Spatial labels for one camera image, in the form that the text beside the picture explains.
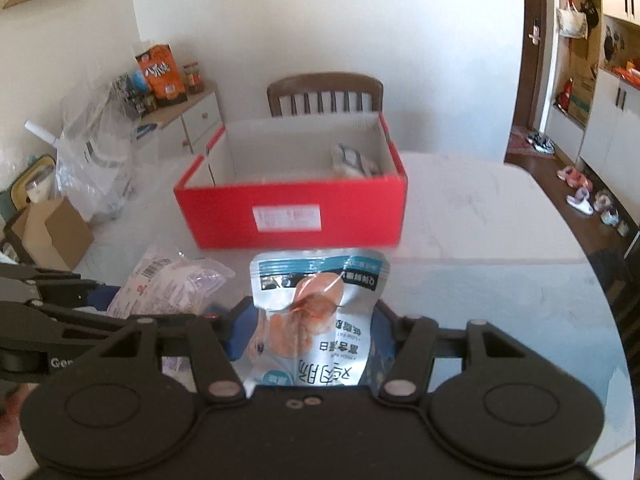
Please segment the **person's left hand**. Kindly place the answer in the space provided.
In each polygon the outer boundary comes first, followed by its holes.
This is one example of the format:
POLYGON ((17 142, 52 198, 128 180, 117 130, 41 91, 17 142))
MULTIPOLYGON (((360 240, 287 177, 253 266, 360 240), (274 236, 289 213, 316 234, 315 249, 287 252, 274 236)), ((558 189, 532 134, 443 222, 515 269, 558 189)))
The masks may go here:
POLYGON ((30 393, 29 385, 20 385, 6 398, 6 407, 0 418, 0 455, 8 456, 18 448, 21 433, 20 414, 30 393))

